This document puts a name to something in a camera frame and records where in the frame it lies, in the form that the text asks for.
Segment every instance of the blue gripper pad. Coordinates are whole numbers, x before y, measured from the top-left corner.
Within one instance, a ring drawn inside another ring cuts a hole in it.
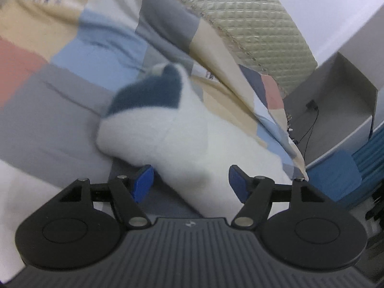
[[[134,184],[131,195],[135,202],[143,201],[144,197],[148,194],[154,180],[154,169],[152,166],[143,167],[140,170]]]
[[[237,198],[239,198],[242,203],[245,203],[250,194],[247,190],[250,178],[236,165],[232,165],[229,168],[228,177],[229,184],[231,185]]]

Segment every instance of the beige quilted fabric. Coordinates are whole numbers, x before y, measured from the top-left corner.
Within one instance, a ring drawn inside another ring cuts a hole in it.
[[[181,0],[201,13],[247,66],[292,92],[317,63],[279,0]]]

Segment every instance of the light blue fabric patch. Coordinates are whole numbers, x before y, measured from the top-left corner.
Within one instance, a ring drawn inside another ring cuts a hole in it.
[[[296,158],[297,154],[291,147],[288,141],[288,135],[283,129],[276,123],[271,122],[269,119],[256,114],[257,119],[262,123],[262,125],[273,135],[273,137],[281,144],[282,148],[288,153],[292,158]]]
[[[51,63],[116,92],[137,80],[147,46],[133,30],[84,10],[76,38]]]
[[[267,149],[279,156],[283,164],[294,166],[292,158],[287,154],[281,144],[262,125],[257,126],[256,135],[267,143]]]

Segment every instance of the patchwork blanket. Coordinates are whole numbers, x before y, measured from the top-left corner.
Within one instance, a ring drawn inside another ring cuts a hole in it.
[[[124,173],[95,144],[100,118],[116,92],[156,64],[182,65],[204,112],[276,155],[277,179],[306,177],[274,79],[239,65],[180,2],[1,3],[0,280],[23,265],[13,244],[23,219],[76,178],[101,183]]]

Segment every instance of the dark blue plush ear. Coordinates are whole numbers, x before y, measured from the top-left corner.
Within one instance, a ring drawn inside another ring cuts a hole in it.
[[[114,97],[106,116],[132,108],[178,108],[181,89],[179,71],[174,65],[168,64],[161,76],[148,76],[121,89]]]

